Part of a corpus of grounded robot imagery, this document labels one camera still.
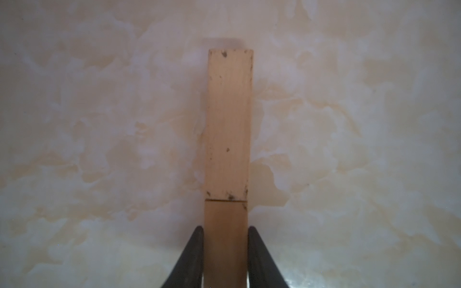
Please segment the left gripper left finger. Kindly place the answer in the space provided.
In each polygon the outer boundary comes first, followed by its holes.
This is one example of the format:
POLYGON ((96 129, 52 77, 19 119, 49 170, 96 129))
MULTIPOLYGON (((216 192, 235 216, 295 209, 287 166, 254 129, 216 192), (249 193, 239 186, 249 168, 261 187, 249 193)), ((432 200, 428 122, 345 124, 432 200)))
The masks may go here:
POLYGON ((201 288, 204 273, 204 229, 197 226, 161 288, 201 288))

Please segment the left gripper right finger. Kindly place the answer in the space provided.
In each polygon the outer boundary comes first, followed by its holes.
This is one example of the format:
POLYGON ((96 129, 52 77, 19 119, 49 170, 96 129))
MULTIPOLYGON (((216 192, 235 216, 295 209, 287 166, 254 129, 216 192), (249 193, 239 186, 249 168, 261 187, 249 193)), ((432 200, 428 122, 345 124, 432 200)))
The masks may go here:
POLYGON ((250 288, 289 288, 254 226, 248 231, 247 262, 250 288))

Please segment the natural wood block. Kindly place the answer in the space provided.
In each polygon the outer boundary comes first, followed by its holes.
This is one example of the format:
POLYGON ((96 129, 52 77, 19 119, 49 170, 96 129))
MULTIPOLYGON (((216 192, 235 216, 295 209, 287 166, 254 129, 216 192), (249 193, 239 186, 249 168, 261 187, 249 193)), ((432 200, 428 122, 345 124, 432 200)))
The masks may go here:
POLYGON ((246 202, 205 202, 204 287, 247 286, 247 238, 246 202))
POLYGON ((252 128, 253 50, 211 49, 205 123, 208 200, 247 200, 252 128))

